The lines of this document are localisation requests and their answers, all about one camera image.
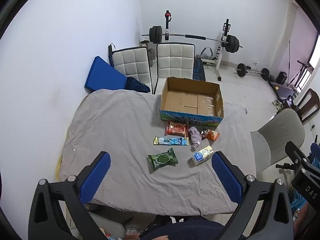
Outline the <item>white weight bench rack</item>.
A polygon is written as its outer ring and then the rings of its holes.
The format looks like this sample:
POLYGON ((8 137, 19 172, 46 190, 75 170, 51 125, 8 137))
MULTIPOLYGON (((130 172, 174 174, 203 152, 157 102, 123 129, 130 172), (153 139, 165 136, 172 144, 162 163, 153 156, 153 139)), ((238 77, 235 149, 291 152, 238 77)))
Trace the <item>white weight bench rack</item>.
POLYGON ((222 77, 220 75, 220 64, 221 64, 221 60, 222 60, 222 55, 223 52, 225 51, 225 42, 227 41, 227 35, 229 33, 229 29, 230 29, 230 23, 229 23, 229 19, 227 18, 225 23, 223 24, 223 28, 222 28, 222 35, 219 41, 219 45, 217 47, 216 50, 216 54, 213 54, 212 48, 210 47, 205 47, 200 55, 196 55, 195 59, 201 60, 203 65, 206 66, 210 66, 213 69, 214 74, 217 77, 218 81, 222 81, 222 77), (210 56, 204 56, 204 52, 206 49, 209 49, 211 52, 210 56))

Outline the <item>white padded chair left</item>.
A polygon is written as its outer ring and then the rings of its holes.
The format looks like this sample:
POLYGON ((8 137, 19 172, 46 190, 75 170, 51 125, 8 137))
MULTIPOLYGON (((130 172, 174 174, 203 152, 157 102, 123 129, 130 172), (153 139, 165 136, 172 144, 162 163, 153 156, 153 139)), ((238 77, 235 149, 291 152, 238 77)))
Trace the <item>white padded chair left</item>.
POLYGON ((113 51, 112 45, 109 45, 108 57, 110 65, 115 70, 126 77, 133 77, 147 85, 150 88, 150 92, 153 93, 149 56, 146 47, 131 47, 113 51))

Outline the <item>brown wooden chair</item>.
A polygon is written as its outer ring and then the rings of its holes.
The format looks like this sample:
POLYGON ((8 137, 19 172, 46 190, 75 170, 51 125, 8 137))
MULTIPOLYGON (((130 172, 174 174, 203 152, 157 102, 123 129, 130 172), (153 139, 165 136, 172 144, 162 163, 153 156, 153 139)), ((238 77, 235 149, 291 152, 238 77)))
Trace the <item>brown wooden chair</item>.
POLYGON ((298 116, 301 119, 302 124, 306 123, 310 119, 313 118, 319 112, 319 96, 318 94, 312 89, 309 88, 304 96, 302 97, 301 101, 297 105, 298 107, 298 116), (310 95, 308 101, 302 106, 302 103, 306 100, 306 97, 310 95), (311 112, 308 116, 304 117, 307 113, 309 113, 313 108, 314 111, 311 112))

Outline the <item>grey office chair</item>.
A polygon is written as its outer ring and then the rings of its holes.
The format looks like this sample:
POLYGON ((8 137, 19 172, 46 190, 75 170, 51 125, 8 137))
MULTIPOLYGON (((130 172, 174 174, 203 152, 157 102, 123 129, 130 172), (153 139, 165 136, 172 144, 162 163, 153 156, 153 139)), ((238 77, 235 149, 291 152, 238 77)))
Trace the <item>grey office chair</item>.
POLYGON ((280 111, 264 126, 250 134, 257 173, 286 158, 287 142, 292 141, 300 147, 305 139, 303 124, 298 114, 290 108, 280 111))

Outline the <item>blue foam mat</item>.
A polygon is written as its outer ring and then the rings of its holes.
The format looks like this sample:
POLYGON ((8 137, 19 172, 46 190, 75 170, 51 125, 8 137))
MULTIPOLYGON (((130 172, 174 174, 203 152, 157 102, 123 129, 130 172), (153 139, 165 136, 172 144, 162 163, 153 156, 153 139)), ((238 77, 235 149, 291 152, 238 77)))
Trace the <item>blue foam mat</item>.
POLYGON ((125 75, 115 70, 101 57, 96 56, 89 70, 85 88, 91 92, 100 89, 125 89, 126 80, 127 77, 125 75))

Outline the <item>orange snack packet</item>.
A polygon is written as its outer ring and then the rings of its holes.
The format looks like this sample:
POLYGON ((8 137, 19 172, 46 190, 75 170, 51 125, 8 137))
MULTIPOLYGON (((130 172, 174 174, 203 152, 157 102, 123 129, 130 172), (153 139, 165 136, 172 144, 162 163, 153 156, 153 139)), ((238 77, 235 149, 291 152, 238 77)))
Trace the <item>orange snack packet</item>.
POLYGON ((211 129, 203 129, 201 132, 202 139, 208 139, 216 141, 220 136, 220 133, 211 129))

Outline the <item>white padded chair right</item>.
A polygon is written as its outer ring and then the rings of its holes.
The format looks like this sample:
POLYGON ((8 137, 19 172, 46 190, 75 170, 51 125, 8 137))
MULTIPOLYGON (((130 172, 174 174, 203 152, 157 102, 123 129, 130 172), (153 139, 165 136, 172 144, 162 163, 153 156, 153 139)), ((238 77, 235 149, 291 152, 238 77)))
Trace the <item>white padded chair right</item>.
POLYGON ((167 77, 193 78, 195 45, 168 42, 156 46, 157 81, 155 94, 161 94, 167 77))

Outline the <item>grey table cloth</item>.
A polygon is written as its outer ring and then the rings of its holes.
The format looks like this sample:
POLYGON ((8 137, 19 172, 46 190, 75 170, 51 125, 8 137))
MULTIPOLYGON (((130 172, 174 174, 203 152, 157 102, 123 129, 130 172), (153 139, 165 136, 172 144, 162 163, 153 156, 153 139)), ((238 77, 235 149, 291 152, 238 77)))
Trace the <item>grey table cloth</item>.
POLYGON ((118 210, 154 215, 197 216, 231 213, 233 203, 211 162, 194 165, 189 146, 174 146, 178 164, 151 170, 148 157, 166 152, 155 145, 166 122, 161 97, 129 90, 99 90, 84 98, 62 150, 60 180, 77 175, 96 156, 108 152, 111 167, 93 202, 118 210))

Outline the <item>pink fluffy cloth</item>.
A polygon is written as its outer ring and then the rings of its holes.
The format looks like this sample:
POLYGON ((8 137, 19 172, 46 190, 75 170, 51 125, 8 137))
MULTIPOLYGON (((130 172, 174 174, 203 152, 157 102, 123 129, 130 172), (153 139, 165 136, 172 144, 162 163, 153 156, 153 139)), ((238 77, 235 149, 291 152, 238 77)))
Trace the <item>pink fluffy cloth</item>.
POLYGON ((195 150, 197 149, 202 141, 200 132, 195 126, 192 126, 188 129, 189 137, 191 140, 191 147, 195 150))

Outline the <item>blue Nestle milk sachet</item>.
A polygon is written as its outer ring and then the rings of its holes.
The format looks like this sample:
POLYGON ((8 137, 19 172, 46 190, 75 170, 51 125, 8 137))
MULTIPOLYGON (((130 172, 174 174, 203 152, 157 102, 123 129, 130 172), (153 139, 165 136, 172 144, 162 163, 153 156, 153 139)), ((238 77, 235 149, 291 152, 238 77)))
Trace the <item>blue Nestle milk sachet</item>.
POLYGON ((154 145, 175 145, 175 146, 188 146, 189 139, 183 137, 164 138, 155 137, 153 140, 154 145))

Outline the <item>purple treadmill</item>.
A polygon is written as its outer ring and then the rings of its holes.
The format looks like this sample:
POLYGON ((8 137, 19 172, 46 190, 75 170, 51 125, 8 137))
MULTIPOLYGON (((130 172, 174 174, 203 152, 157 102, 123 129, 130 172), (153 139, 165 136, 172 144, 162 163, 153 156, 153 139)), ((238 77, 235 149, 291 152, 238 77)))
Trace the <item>purple treadmill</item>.
POLYGON ((280 102, 287 100, 289 96, 295 98, 298 94, 297 90, 290 86, 281 85, 271 81, 268 81, 268 84, 276 94, 277 100, 280 102))

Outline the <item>barbell on rack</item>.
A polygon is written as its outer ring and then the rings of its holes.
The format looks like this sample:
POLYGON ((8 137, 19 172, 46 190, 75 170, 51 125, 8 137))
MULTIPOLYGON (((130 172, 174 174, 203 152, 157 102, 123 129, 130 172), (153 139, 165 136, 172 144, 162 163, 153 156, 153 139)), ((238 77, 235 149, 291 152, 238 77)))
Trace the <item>barbell on rack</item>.
POLYGON ((170 34, 170 33, 162 33, 162 27, 161 26, 153 26, 149 29, 148 34, 143 34, 143 37, 148 37, 149 41, 158 44, 162 42, 162 38, 169 38, 169 37, 183 37, 183 38, 189 38, 194 40, 209 40, 214 42, 219 42, 227 51, 228 53, 236 53, 242 46, 240 45, 240 41, 236 36, 233 35, 227 35, 226 39, 213 39, 213 38, 207 38, 205 36, 199 36, 199 35, 190 35, 190 34, 170 34))

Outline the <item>white padded chair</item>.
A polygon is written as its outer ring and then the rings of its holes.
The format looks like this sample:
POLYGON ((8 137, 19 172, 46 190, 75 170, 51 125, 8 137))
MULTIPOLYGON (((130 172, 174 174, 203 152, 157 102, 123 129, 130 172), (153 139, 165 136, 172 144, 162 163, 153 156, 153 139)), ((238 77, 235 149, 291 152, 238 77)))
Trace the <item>white padded chair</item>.
POLYGON ((168 42, 156 46, 157 81, 155 94, 161 94, 167 77, 193 78, 195 45, 168 42))
POLYGON ((150 88, 150 92, 153 93, 149 56, 146 47, 131 47, 113 51, 112 45, 109 45, 108 57, 110 65, 115 70, 126 77, 133 77, 147 85, 150 88))

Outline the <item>floor barbell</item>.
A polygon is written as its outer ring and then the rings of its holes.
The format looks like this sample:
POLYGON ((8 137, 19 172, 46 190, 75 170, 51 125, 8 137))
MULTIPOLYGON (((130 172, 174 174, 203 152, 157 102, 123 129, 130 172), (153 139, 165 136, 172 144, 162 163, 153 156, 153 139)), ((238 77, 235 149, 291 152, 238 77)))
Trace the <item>floor barbell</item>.
POLYGON ((248 73, 253 73, 253 74, 260 74, 260 76, 263 78, 263 80, 267 81, 270 77, 270 71, 267 68, 263 68, 261 71, 256 71, 256 70, 251 70, 249 66, 240 63, 237 65, 237 68, 235 69, 237 72, 237 75, 239 77, 244 77, 248 73))

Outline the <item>dark blue garment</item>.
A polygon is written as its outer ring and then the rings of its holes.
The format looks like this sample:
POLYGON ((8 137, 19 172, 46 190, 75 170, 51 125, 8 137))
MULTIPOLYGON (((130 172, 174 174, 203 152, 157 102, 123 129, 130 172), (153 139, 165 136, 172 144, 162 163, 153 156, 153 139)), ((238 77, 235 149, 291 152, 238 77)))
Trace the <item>dark blue garment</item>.
POLYGON ((145 85, 144 83, 139 82, 134 77, 128 77, 126 79, 125 89, 126 90, 134 90, 134 91, 140 92, 140 93, 149 93, 150 92, 149 86, 145 85))

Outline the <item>green snack packet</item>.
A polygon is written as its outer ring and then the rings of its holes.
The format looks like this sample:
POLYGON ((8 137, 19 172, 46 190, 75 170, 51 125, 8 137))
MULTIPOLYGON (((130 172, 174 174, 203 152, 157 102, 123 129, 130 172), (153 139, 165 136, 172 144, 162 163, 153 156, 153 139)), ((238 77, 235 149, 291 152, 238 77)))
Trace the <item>green snack packet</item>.
POLYGON ((173 148, 170 148, 167 152, 148 155, 148 161, 150 164, 151 172, 155 172, 161 167, 168 165, 175 166, 178 164, 178 158, 173 148))

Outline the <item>open cardboard box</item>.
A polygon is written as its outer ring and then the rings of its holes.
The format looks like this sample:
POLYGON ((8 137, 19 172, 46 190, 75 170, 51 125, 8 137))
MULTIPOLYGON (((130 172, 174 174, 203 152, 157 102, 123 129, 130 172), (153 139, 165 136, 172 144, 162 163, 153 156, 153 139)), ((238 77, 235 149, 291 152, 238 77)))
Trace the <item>open cardboard box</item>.
POLYGON ((160 119, 216 129, 224 118, 220 85, 168 77, 159 108, 160 119))

